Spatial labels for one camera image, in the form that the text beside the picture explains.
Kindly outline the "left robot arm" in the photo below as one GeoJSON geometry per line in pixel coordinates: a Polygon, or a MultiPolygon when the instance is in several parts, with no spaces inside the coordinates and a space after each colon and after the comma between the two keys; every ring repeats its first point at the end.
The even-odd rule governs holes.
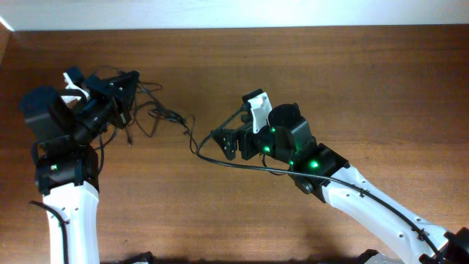
{"type": "Polygon", "coordinates": [[[66,88],[39,86],[26,93],[20,109],[36,136],[34,180],[48,217],[52,263],[98,263],[97,206],[104,143],[92,146],[109,125],[131,121],[140,74],[118,72],[84,78],[77,67],[64,74],[66,88]]]}

